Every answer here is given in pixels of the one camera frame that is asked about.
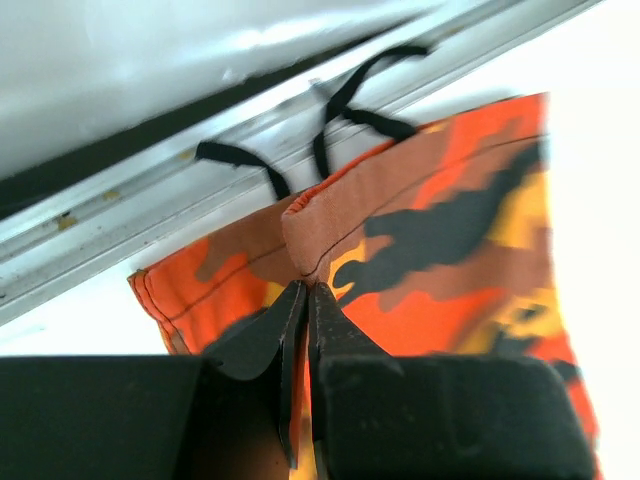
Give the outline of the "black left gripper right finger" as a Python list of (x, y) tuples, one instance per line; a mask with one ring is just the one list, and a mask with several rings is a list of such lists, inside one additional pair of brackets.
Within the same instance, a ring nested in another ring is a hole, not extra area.
[(312, 438), (323, 479), (592, 479), (572, 365), (496, 353), (395, 357), (323, 283), (309, 296)]

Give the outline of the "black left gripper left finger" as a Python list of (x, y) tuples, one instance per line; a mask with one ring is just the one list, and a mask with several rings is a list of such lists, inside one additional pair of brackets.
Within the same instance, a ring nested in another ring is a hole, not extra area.
[(298, 464), (306, 287), (204, 352), (1, 362), (5, 479), (285, 479)]

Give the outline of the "orange camouflage trousers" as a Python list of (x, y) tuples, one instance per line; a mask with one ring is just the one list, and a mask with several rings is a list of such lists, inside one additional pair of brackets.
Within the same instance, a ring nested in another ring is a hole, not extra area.
[(298, 459), (313, 458), (309, 296), (395, 357), (527, 356), (574, 367), (566, 388), (594, 451), (597, 423), (559, 311), (550, 255), (544, 98), (505, 99), (423, 126), (235, 221), (129, 280), (168, 351), (205, 351), (306, 287)]

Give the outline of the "aluminium frame rail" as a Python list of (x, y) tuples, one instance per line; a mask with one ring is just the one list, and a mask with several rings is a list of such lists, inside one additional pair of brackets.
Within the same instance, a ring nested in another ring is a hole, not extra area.
[(588, 8), (585, 1), (451, 2), (224, 110), (1, 223), (1, 320), (9, 323), (268, 186), (327, 173), (312, 141), (359, 126), (402, 139), (399, 115), (430, 93)]

